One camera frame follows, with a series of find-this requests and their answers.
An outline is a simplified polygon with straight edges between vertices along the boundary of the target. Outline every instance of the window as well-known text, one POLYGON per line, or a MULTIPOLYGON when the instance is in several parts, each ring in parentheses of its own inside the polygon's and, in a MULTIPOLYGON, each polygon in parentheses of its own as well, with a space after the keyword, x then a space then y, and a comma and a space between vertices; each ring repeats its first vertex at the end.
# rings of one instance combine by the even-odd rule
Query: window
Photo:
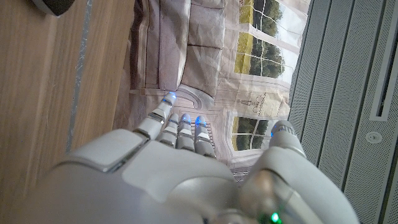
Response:
POLYGON ((296 47, 300 47, 305 27, 303 19, 275 0, 241 0, 239 23, 251 24, 255 29, 296 47))
POLYGON ((234 117, 232 146, 235 151, 261 149, 270 140, 268 120, 234 117))
POLYGON ((297 59, 293 52, 240 32, 234 72, 290 83, 297 59))

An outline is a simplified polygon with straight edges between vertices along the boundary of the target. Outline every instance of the sofa armrest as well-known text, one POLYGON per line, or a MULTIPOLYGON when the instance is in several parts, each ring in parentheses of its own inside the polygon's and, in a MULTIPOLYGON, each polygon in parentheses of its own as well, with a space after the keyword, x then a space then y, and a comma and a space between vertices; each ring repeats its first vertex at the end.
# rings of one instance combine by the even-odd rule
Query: sofa armrest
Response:
POLYGON ((204 91, 181 84, 176 92, 178 97, 185 98, 193 102, 196 110, 209 110, 214 105, 214 98, 204 91))

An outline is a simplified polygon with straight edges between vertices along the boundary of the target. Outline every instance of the perforated metal panel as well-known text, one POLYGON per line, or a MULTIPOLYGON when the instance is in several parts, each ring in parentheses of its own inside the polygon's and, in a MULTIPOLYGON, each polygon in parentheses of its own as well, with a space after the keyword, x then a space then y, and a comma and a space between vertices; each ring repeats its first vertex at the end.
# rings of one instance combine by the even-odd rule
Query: perforated metal panel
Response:
POLYGON ((394 4, 395 0, 386 2, 344 190, 363 223, 378 223, 379 221, 398 135, 396 130, 398 121, 397 89, 395 89, 392 99, 388 120, 371 121, 369 119, 383 55, 385 52, 388 54, 391 52, 391 43, 386 45, 386 42, 394 4), (373 131, 381 134, 382 141, 380 143, 372 144, 367 141, 366 134, 373 131))
POLYGON ((317 165, 323 144, 353 4, 353 1, 338 0, 332 1, 330 6, 329 19, 302 137, 302 146, 307 159, 314 165, 317 165))
POLYGON ((398 223, 398 167, 395 169, 395 175, 392 181, 390 197, 387 203, 383 224, 396 223, 398 223))
POLYGON ((330 1, 314 1, 312 12, 308 23, 307 37, 305 47, 301 52, 302 60, 297 74, 297 82, 292 99, 289 121, 292 123, 297 136, 300 138, 303 131, 305 114, 307 113, 308 103, 310 101, 311 86, 317 70, 319 52, 322 47, 322 39, 325 32, 326 21, 330 1))
MULTIPOLYGON (((312 6, 313 6, 313 1, 311 1, 310 7, 308 8, 308 13, 307 13, 308 19, 307 19, 307 22, 305 23, 305 28, 304 28, 304 31, 303 31, 303 38, 302 38, 303 41, 301 43, 301 48, 300 48, 301 51, 302 51, 302 49, 304 49, 304 45, 305 45, 305 41, 304 40, 307 38, 308 24, 310 22, 309 18, 311 18, 312 6)), ((303 56, 302 53, 298 56, 297 63, 296 63, 296 68, 294 69, 293 74, 292 74, 292 83, 291 83, 290 91, 289 91, 289 106, 290 107, 292 107, 292 100, 293 100, 293 95, 294 95, 294 91, 295 91, 295 86, 296 86, 296 83, 297 83, 297 75, 299 74, 299 69, 300 69, 302 56, 303 56)))
POLYGON ((372 64, 382 1, 355 0, 318 168, 342 188, 372 64))
MULTIPOLYGON (((314 0, 312 15, 320 10, 315 7, 318 1, 322 0, 314 0)), ((391 64, 388 57, 395 57, 391 54, 396 49, 391 33, 398 32, 397 24, 392 23, 398 20, 395 16, 398 5, 394 5, 396 0, 353 1, 353 5, 351 1, 332 2, 317 61, 307 58, 305 53, 315 52, 306 48, 318 45, 307 45, 309 42, 305 41, 297 84, 291 91, 294 94, 289 119, 299 134, 302 131, 302 145, 308 159, 316 164, 320 152, 318 168, 344 190, 361 223, 398 223, 398 55, 397 64, 394 61, 390 72, 386 68, 386 61, 391 64), (339 32, 347 24, 344 38, 339 32), (301 74, 311 72, 310 68, 315 68, 315 76, 301 74), (383 72, 391 77, 385 78, 383 72), (387 97, 391 100, 387 118, 383 109, 387 99, 376 103, 383 115, 375 117, 374 99, 384 97, 380 80, 390 80, 384 94, 392 93, 387 97), (309 104, 305 101, 307 93, 309 104), (371 132, 381 134, 382 140, 367 138, 371 132)), ((307 39, 312 25, 308 24, 307 39)))

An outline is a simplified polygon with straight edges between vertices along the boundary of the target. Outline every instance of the floor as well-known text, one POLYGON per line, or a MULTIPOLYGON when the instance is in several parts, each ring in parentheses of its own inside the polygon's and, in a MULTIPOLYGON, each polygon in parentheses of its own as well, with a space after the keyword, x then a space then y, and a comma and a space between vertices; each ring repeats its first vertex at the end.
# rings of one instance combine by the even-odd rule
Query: floor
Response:
POLYGON ((2 3, 0 223, 67 152, 113 129, 133 8, 76 0, 56 18, 2 3))

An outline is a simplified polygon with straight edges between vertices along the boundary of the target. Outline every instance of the sofa cushion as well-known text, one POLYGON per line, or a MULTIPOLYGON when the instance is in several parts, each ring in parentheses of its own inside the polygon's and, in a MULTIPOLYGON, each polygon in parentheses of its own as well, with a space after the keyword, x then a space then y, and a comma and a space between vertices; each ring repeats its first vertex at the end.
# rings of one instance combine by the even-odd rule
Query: sofa cushion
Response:
POLYGON ((224 0, 192 0, 192 4, 207 8, 215 8, 215 9, 224 8, 224 0))
POLYGON ((188 45, 223 48, 224 9, 191 5, 188 45))
POLYGON ((186 60, 189 0, 160 1, 159 88, 177 90, 186 60))
POLYGON ((220 49, 188 46, 187 61, 181 83, 215 97, 220 61, 220 49))

